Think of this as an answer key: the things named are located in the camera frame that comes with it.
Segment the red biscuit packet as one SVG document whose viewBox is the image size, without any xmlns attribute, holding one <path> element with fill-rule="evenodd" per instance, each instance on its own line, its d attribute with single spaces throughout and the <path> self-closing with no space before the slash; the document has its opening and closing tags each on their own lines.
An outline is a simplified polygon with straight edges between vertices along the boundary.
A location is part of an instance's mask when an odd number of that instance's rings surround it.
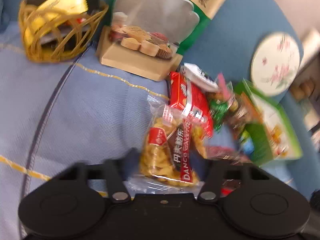
<svg viewBox="0 0 320 240">
<path fill-rule="evenodd" d="M 170 77 L 170 106 L 178 109 L 190 121 L 198 124 L 204 134 L 213 136 L 213 120 L 204 93 L 188 78 L 178 72 L 171 72 Z"/>
</svg>

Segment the white black snack packet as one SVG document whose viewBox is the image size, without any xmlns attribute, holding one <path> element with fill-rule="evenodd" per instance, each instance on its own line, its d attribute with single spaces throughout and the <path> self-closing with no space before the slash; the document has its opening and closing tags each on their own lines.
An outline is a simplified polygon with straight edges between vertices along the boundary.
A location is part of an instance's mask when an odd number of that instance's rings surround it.
<svg viewBox="0 0 320 240">
<path fill-rule="evenodd" d="M 205 92 L 216 93 L 219 91 L 217 83 L 196 64 L 184 63 L 180 67 L 180 72 Z"/>
</svg>

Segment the black gold box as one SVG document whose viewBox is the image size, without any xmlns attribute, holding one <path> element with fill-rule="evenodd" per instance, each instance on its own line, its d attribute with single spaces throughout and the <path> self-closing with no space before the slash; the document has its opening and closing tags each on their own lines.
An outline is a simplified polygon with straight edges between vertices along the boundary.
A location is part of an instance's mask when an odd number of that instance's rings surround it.
<svg viewBox="0 0 320 240">
<path fill-rule="evenodd" d="M 100 0 L 28 0 L 32 16 L 27 22 L 24 34 L 26 46 L 31 46 L 35 34 L 47 23 L 59 19 L 56 25 L 62 23 L 61 16 L 74 14 L 91 14 L 100 7 Z"/>
</svg>

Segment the green snack packet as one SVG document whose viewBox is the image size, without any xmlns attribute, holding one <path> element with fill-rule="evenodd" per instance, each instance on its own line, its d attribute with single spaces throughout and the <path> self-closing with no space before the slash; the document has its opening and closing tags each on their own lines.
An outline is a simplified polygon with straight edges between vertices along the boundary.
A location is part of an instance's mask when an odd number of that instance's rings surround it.
<svg viewBox="0 0 320 240">
<path fill-rule="evenodd" d="M 231 95 L 228 99 L 225 99 L 221 92 L 207 92 L 206 97 L 209 106 L 209 113 L 213 120 L 214 131 L 219 132 L 235 97 Z"/>
</svg>

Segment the yellow woven basket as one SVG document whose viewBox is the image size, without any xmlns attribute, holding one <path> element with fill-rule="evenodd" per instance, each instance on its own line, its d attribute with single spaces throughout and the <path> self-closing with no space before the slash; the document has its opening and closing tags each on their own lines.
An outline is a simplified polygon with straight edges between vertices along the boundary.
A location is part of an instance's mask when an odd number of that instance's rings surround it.
<svg viewBox="0 0 320 240">
<path fill-rule="evenodd" d="M 108 11 L 101 1 L 92 14 L 66 14 L 61 9 L 40 9 L 22 0 L 18 25 L 30 61 L 57 63 L 83 53 Z"/>
</svg>

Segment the pink snack packet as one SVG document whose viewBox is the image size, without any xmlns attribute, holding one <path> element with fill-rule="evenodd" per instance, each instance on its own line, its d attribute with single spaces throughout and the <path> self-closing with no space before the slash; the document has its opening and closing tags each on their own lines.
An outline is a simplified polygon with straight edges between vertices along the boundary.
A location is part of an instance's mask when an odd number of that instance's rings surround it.
<svg viewBox="0 0 320 240">
<path fill-rule="evenodd" d="M 231 98 L 232 93 L 228 89 L 226 82 L 225 82 L 224 75 L 222 73 L 219 73 L 217 75 L 217 84 L 218 84 L 219 89 L 221 90 L 221 93 L 223 95 L 223 99 L 225 101 L 228 101 Z"/>
</svg>

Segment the large grain pouch bag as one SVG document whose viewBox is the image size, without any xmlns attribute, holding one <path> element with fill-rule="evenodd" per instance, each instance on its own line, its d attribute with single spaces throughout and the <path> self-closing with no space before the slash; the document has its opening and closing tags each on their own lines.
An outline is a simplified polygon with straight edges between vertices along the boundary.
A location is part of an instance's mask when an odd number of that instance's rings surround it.
<svg viewBox="0 0 320 240">
<path fill-rule="evenodd" d="M 113 0 L 101 64 L 153 81 L 175 71 L 226 0 Z"/>
</svg>

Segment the clear bag yellow crackers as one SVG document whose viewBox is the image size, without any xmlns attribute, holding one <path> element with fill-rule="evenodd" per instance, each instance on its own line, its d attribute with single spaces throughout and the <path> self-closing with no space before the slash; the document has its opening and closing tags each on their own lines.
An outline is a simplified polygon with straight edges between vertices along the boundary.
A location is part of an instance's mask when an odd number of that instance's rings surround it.
<svg viewBox="0 0 320 240">
<path fill-rule="evenodd" d="M 152 118 L 139 155 L 139 170 L 127 182 L 134 193 L 187 193 L 201 186 L 191 155 L 206 157 L 206 118 L 196 109 L 187 113 L 152 96 Z"/>
</svg>

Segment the green cardboard box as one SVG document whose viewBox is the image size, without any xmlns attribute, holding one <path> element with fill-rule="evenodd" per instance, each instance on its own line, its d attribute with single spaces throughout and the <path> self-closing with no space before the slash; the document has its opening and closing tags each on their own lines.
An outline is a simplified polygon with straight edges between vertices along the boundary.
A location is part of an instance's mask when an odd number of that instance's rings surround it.
<svg viewBox="0 0 320 240">
<path fill-rule="evenodd" d="M 254 151 L 250 159 L 261 166 L 271 161 L 297 160 L 303 152 L 296 133 L 283 107 L 265 96 L 245 79 L 234 89 L 253 106 L 257 119 L 246 125 L 245 130 L 253 141 Z"/>
</svg>

